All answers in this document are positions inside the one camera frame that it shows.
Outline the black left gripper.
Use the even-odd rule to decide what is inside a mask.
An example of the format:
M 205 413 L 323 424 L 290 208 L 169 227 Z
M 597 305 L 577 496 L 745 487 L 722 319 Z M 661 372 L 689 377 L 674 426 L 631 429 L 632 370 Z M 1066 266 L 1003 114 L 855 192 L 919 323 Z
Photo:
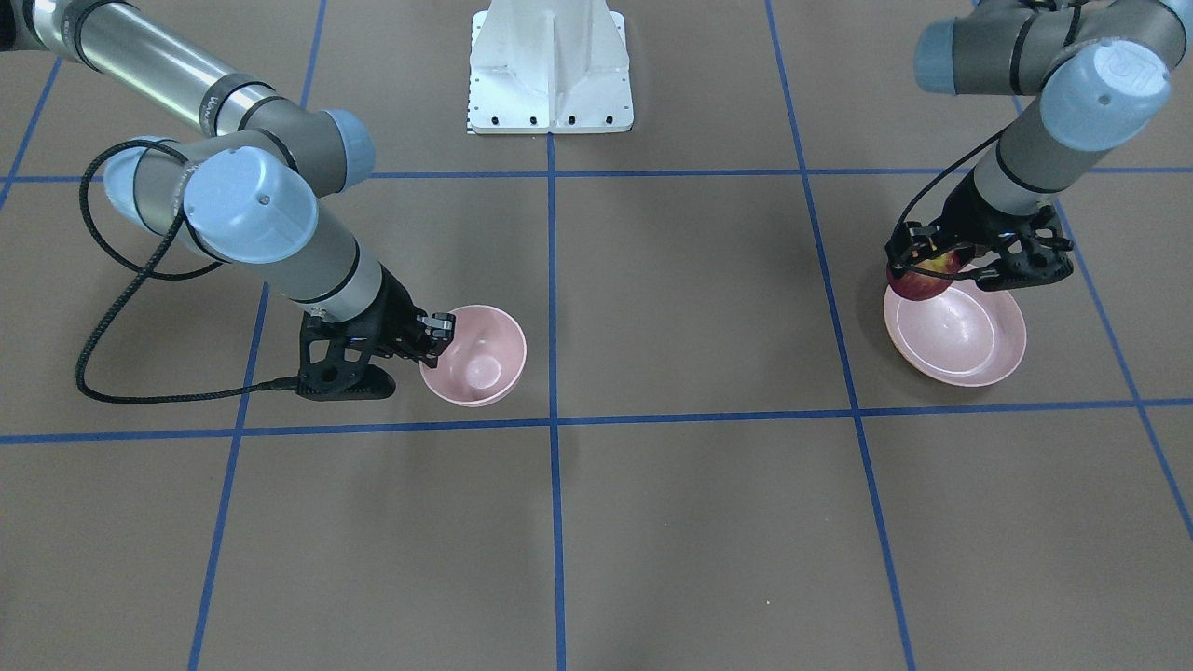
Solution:
M 1030 221 L 1030 215 L 1010 215 L 993 207 L 979 193 L 976 171 L 971 170 L 942 203 L 937 224 L 903 221 L 894 226 L 884 246 L 886 270 L 894 279 L 903 279 L 913 267 L 938 258 L 941 251 L 1001 252 Z

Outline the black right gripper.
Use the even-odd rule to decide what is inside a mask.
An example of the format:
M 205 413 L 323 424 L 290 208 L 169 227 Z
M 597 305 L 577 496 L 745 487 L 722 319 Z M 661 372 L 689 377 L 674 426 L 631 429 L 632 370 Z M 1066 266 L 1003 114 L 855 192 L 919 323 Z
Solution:
M 452 344 L 455 327 L 455 314 L 418 308 L 404 285 L 382 267 L 377 297 L 347 322 L 347 349 L 363 356 L 435 364 Z

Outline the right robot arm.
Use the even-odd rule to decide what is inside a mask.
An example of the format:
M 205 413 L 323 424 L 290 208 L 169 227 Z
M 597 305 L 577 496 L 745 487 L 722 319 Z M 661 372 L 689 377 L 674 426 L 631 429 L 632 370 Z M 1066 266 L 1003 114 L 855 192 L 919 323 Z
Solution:
M 241 265 L 363 356 L 434 368 L 453 318 L 418 308 L 321 199 L 366 180 L 372 137 L 353 113 L 309 111 L 128 1 L 5 1 L 4 50 L 41 50 L 112 76 L 200 133 L 129 142 L 103 161 L 117 213 Z

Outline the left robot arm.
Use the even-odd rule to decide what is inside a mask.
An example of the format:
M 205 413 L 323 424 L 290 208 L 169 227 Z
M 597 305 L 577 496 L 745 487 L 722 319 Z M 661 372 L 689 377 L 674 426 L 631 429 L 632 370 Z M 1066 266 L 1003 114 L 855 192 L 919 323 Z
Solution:
M 925 27 L 913 53 L 921 90 L 1030 103 L 973 150 L 937 220 L 900 217 L 885 246 L 891 279 L 973 281 L 984 293 L 1067 279 L 1073 242 L 1055 199 L 1160 113 L 1188 56 L 1188 1 L 979 1 Z

